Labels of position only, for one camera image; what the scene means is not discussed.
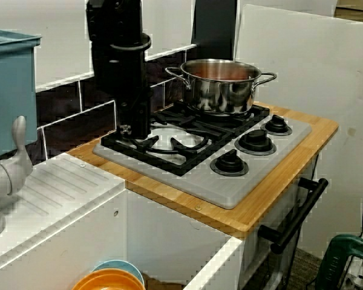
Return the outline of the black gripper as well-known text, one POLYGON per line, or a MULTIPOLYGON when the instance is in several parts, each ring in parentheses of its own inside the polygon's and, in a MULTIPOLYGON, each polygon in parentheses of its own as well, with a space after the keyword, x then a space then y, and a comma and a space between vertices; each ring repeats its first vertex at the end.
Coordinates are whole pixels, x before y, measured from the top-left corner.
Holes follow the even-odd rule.
POLYGON ((150 46, 151 38, 145 33, 126 43, 95 41, 91 44, 96 88, 118 104, 117 132, 125 138, 143 140, 151 132, 150 102, 138 101, 148 87, 145 51, 150 46))

